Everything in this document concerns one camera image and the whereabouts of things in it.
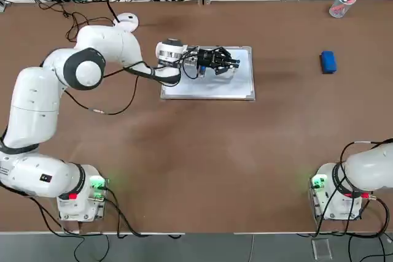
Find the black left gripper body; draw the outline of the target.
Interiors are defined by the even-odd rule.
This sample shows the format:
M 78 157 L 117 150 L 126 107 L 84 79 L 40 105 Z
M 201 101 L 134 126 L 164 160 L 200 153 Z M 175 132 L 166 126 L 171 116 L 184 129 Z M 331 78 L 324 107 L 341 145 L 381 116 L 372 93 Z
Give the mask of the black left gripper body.
M 214 62 L 214 55 L 217 49 L 199 49 L 196 55 L 196 67 L 208 67 L 208 68 L 215 68 L 217 65 Z

